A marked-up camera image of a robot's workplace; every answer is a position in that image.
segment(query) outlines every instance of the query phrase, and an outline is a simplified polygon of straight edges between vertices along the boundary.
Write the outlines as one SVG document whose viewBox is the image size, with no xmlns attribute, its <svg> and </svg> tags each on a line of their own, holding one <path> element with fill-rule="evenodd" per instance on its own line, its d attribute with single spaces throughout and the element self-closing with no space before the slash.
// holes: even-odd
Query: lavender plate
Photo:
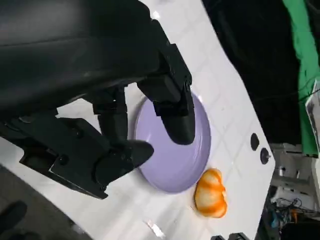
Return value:
<svg viewBox="0 0 320 240">
<path fill-rule="evenodd" d="M 208 162 L 211 132 L 208 116 L 199 99 L 192 94 L 195 113 L 195 138 L 190 145 L 174 143 L 150 100 L 138 115 L 135 139 L 144 140 L 154 148 L 152 157 L 141 167 L 147 181 L 166 193 L 183 192 L 201 177 Z"/>
</svg>

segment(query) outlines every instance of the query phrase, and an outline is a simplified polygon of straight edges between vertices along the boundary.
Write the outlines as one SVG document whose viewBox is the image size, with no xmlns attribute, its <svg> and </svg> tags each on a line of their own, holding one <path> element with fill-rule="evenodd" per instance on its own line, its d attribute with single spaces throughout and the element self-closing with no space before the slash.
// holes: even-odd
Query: white tile pattern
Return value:
<svg viewBox="0 0 320 240">
<path fill-rule="evenodd" d="M 228 211 L 221 219 L 208 219 L 194 211 L 195 187 L 176 195 L 152 188 L 138 171 L 111 183 L 109 197 L 97 200 L 71 191 L 19 164 L 23 151 L 0 138 L 0 161 L 52 201 L 95 240 L 159 239 L 147 226 L 157 224 L 167 240 L 209 240 L 213 235 L 244 232 L 254 239 L 273 169 L 260 163 L 260 149 L 270 148 L 244 84 L 219 44 L 201 0 L 144 0 L 176 43 L 193 75 L 211 123 L 212 146 L 208 167 L 221 170 Z M 135 84 L 127 87 L 129 133 L 132 137 L 143 94 Z M 59 109 L 61 116 L 83 117 L 99 129 L 91 106 L 78 100 Z M 250 149 L 250 135 L 257 133 L 260 146 Z"/>
</svg>

